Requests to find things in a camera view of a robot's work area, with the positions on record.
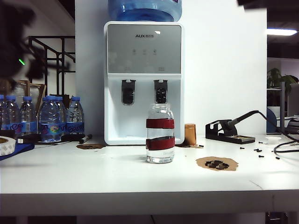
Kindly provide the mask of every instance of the white table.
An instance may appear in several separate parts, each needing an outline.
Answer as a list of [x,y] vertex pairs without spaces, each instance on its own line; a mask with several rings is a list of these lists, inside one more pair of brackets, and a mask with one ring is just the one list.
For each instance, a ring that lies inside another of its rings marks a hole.
[[[258,143],[267,142],[265,136],[255,137],[247,145],[198,138],[204,148],[176,147],[168,164],[146,163],[144,146],[37,146],[0,161],[0,215],[299,211],[299,153],[281,154],[277,160],[273,146]],[[253,151],[257,147],[263,151]],[[199,167],[195,160],[206,156],[232,158],[239,167]]]

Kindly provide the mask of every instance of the pen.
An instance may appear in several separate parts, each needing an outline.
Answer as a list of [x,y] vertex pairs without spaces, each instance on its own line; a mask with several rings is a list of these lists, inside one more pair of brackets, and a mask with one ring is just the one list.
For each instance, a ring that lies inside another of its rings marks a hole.
[[84,138],[80,139],[80,140],[79,140],[79,143],[80,143],[80,144],[83,144],[83,143],[85,143],[87,140],[91,139],[92,137],[93,137],[92,134],[88,134],[88,135],[85,136]]

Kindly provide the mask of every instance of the blue cloth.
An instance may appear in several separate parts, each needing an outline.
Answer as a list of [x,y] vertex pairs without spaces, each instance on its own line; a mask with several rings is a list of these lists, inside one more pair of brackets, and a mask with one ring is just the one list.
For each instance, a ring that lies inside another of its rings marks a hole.
[[34,146],[35,145],[33,143],[30,143],[30,144],[18,144],[18,143],[16,143],[15,148],[14,148],[14,152],[9,154],[9,155],[0,156],[0,161],[4,160],[4,159],[7,159],[9,157],[12,157],[14,155],[17,155],[19,153],[23,153],[23,152],[29,151],[31,149],[34,149]]

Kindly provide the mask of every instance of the tape roll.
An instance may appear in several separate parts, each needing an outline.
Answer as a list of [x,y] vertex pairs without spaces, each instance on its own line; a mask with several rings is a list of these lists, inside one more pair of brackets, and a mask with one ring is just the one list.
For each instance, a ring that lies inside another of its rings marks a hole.
[[9,155],[14,152],[15,140],[9,137],[0,136],[0,156]]

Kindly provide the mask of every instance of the black cable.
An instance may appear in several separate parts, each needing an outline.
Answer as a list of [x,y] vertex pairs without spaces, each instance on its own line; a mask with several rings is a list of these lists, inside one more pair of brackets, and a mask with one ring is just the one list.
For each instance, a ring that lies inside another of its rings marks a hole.
[[281,131],[281,129],[279,127],[277,127],[277,125],[273,124],[272,121],[270,121],[265,115],[263,115],[261,112],[257,111],[266,121],[268,121],[270,124],[272,124],[274,127],[276,127],[284,136],[286,136],[287,138],[291,139],[292,141],[289,142],[285,142],[282,144],[279,144],[277,146],[274,147],[274,153],[294,153],[294,152],[299,152],[299,149],[294,149],[294,150],[282,150],[282,151],[278,151],[277,148],[283,146],[283,145],[287,145],[287,144],[291,144],[294,142],[299,142],[299,139],[296,139],[288,134],[285,134],[284,132]]
[[153,220],[153,224],[156,224],[155,220],[154,220],[154,216],[153,215],[150,215],[151,217],[151,220]]

